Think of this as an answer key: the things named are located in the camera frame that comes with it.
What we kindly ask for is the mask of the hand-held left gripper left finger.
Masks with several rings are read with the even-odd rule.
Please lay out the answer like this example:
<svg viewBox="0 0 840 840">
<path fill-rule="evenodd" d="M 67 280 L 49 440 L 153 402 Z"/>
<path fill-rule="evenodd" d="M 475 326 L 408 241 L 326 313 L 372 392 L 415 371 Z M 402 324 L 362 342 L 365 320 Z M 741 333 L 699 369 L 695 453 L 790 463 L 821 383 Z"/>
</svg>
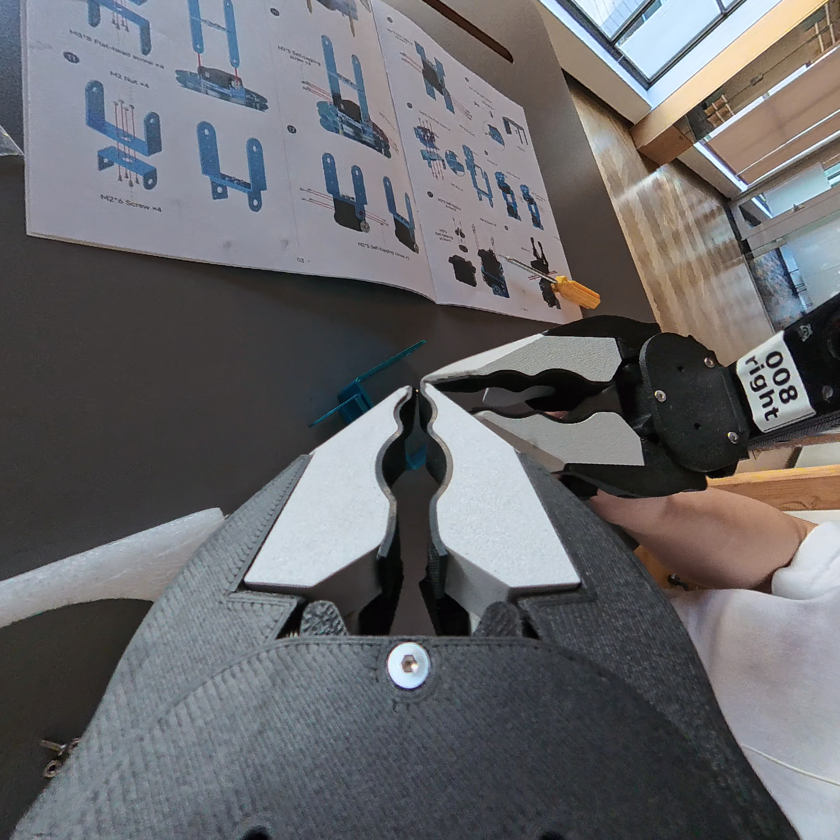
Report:
<svg viewBox="0 0 840 840">
<path fill-rule="evenodd" d="M 311 452 L 245 587 L 331 601 L 357 632 L 388 633 L 403 583 L 392 486 L 414 415 L 404 386 Z"/>
</svg>

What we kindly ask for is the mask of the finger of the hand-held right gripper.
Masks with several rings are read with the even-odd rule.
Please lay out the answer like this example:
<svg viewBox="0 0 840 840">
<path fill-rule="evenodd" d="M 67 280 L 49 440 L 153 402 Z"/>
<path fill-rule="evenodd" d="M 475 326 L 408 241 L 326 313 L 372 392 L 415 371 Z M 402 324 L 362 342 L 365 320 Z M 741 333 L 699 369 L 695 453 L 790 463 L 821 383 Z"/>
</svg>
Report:
<svg viewBox="0 0 840 840">
<path fill-rule="evenodd" d="M 543 467 L 642 466 L 642 440 L 621 410 L 614 385 L 533 385 L 522 392 L 486 389 L 474 415 Z"/>
<path fill-rule="evenodd" d="M 423 383 L 441 392 L 481 392 L 481 405 L 501 413 L 521 413 L 531 400 L 564 410 L 605 388 L 622 363 L 614 338 L 539 333 L 449 364 Z"/>
</svg>

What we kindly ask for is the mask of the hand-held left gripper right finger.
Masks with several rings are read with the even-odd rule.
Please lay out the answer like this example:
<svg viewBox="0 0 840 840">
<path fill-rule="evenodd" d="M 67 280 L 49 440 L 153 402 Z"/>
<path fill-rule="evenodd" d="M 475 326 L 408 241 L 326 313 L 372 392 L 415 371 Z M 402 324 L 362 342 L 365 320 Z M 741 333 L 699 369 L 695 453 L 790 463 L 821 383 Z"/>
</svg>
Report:
<svg viewBox="0 0 840 840">
<path fill-rule="evenodd" d="M 420 394 L 426 466 L 438 483 L 420 588 L 436 634 L 468 635 L 469 615 L 480 618 L 496 602 L 581 601 L 560 534 L 574 496 L 430 384 Z"/>
</svg>

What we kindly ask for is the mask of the yellow handle screwdriver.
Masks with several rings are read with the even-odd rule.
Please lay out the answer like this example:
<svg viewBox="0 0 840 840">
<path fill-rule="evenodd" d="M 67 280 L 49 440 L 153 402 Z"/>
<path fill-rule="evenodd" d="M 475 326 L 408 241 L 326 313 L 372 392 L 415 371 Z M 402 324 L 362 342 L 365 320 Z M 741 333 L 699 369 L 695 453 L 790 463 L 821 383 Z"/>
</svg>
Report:
<svg viewBox="0 0 840 840">
<path fill-rule="evenodd" d="M 601 303 L 600 295 L 597 292 L 594 292 L 588 287 L 584 287 L 567 276 L 555 276 L 548 274 L 507 255 L 503 255 L 502 258 L 504 258 L 508 263 L 522 268 L 530 274 L 540 278 L 542 284 L 550 290 L 557 301 L 564 299 L 584 309 L 595 309 Z"/>
</svg>

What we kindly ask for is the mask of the blue metal U bracket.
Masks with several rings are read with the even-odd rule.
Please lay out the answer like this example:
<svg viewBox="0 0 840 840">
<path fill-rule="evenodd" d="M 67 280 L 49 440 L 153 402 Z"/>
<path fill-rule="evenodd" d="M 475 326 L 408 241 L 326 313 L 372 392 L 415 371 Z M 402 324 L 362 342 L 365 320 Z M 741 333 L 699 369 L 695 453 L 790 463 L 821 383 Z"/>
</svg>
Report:
<svg viewBox="0 0 840 840">
<path fill-rule="evenodd" d="M 309 427 L 314 427 L 320 424 L 322 421 L 326 420 L 333 414 L 338 413 L 345 423 L 350 424 L 355 419 L 361 417 L 364 413 L 370 411 L 374 406 L 372 399 L 368 392 L 363 387 L 363 381 L 368 380 L 373 375 L 376 375 L 386 368 L 390 367 L 391 365 L 395 364 L 396 362 L 400 361 L 401 359 L 407 357 L 409 354 L 418 350 L 421 346 L 425 345 L 426 340 L 421 339 L 420 341 L 416 342 L 415 344 L 411 345 L 407 349 L 397 353 L 396 355 L 392 356 L 388 360 L 379 363 L 375 367 L 369 369 L 365 373 L 360 374 L 357 376 L 349 385 L 347 385 L 342 391 L 338 394 L 338 405 L 332 408 L 330 411 L 325 413 L 324 415 L 320 416 L 317 420 L 309 424 Z M 412 427 L 415 425 L 417 414 L 417 389 L 414 392 L 414 403 L 413 403 L 413 419 L 411 422 Z M 405 467 L 406 469 L 420 469 L 422 466 L 425 465 L 426 460 L 426 445 L 421 444 L 419 445 L 416 450 L 410 451 L 408 445 L 406 444 L 405 449 Z"/>
</svg>

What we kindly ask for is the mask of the person's right forearm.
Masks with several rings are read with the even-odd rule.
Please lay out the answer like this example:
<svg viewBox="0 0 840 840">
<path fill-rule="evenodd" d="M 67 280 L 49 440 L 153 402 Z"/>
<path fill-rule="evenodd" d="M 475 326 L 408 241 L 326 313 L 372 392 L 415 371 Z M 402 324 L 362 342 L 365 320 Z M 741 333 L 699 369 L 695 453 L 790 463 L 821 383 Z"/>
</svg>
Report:
<svg viewBox="0 0 840 840">
<path fill-rule="evenodd" d="M 770 592 L 816 525 L 758 500 L 710 488 L 631 499 L 599 491 L 591 508 L 638 541 L 668 570 L 712 589 Z"/>
</svg>

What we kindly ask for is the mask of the dark grey desk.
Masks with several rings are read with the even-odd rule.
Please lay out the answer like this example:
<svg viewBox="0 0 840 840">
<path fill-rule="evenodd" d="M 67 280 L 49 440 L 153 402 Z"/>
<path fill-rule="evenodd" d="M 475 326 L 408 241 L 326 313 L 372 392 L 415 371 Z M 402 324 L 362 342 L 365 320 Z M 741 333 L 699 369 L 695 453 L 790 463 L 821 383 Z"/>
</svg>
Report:
<svg viewBox="0 0 840 840">
<path fill-rule="evenodd" d="M 625 121 L 566 76 L 572 171 L 558 221 L 604 303 L 654 320 L 607 210 Z M 337 431 L 308 425 L 357 373 L 418 340 L 374 394 L 547 324 L 410 292 L 130 255 L 29 237 L 25 169 L 2 158 L 2 580 L 136 532 L 232 513 Z M 2 629 L 2 838 L 37 797 L 42 738 L 84 731 L 150 605 L 62 607 Z"/>
</svg>

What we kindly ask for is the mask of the white foam sheet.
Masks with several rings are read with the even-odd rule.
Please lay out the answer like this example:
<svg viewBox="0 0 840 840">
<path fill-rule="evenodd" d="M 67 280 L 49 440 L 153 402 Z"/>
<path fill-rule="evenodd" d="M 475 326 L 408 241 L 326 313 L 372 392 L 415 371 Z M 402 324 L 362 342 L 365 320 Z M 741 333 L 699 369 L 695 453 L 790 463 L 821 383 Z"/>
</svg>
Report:
<svg viewBox="0 0 840 840">
<path fill-rule="evenodd" d="M 223 524 L 219 509 L 199 511 L 4 580 L 1 627 L 85 602 L 153 602 Z"/>
</svg>

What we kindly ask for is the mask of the person's white shirt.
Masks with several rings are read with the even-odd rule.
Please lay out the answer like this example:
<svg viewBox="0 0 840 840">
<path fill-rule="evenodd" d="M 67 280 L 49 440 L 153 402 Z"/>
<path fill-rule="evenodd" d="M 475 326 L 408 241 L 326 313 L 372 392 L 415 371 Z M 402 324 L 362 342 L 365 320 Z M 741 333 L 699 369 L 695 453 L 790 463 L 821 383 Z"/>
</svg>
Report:
<svg viewBox="0 0 840 840">
<path fill-rule="evenodd" d="M 772 592 L 672 599 L 742 751 L 802 838 L 839 837 L 839 529 L 817 526 Z"/>
</svg>

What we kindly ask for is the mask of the white instruction booklet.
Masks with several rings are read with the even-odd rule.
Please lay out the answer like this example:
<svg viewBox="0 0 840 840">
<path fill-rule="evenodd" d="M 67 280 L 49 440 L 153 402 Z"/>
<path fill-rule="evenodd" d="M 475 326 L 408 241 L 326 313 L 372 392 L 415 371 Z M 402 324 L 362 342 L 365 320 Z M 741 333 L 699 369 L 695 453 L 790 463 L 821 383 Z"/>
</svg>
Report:
<svg viewBox="0 0 840 840">
<path fill-rule="evenodd" d="M 525 112 L 384 2 L 25 2 L 27 231 L 581 310 Z"/>
</svg>

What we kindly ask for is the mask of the beige roller blind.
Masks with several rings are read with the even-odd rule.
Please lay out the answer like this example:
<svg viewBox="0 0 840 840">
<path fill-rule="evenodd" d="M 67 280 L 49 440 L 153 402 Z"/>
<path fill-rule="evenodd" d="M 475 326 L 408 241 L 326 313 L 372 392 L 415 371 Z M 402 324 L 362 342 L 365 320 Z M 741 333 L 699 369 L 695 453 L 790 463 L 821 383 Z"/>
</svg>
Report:
<svg viewBox="0 0 840 840">
<path fill-rule="evenodd" d="M 690 110 L 686 126 L 750 184 L 838 131 L 838 71 L 838 45 L 777 44 Z"/>
</svg>

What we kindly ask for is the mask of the wooden column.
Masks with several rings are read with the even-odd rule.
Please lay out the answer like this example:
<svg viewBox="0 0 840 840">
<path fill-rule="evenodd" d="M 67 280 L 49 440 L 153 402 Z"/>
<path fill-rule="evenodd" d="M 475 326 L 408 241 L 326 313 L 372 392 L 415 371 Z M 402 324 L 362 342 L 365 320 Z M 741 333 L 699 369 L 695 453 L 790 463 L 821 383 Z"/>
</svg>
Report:
<svg viewBox="0 0 840 840">
<path fill-rule="evenodd" d="M 781 1 L 773 6 L 632 127 L 639 152 L 663 165 L 687 151 L 693 142 L 674 128 L 675 123 L 822 4 Z"/>
</svg>

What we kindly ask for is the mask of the large glass window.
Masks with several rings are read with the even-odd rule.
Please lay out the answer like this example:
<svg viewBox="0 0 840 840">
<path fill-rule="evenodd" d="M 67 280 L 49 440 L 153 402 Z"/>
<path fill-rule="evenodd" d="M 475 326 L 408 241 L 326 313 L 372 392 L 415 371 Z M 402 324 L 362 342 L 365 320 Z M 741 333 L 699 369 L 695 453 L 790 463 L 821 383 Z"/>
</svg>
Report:
<svg viewBox="0 0 840 840">
<path fill-rule="evenodd" d="M 718 55 L 777 1 L 548 1 L 542 9 L 650 88 L 691 53 Z"/>
</svg>

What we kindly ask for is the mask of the small silver cross wrench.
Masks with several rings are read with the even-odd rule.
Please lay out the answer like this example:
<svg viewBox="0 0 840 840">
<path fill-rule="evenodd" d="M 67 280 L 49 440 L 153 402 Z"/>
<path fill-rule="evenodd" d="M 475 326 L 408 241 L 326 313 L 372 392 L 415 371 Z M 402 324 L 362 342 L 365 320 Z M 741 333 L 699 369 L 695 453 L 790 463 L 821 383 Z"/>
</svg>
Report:
<svg viewBox="0 0 840 840">
<path fill-rule="evenodd" d="M 68 742 L 58 742 L 48 738 L 42 738 L 38 745 L 51 753 L 51 758 L 43 770 L 43 778 L 51 780 L 56 777 L 58 771 L 68 761 L 69 756 L 75 751 L 80 743 L 80 738 L 73 738 Z"/>
</svg>

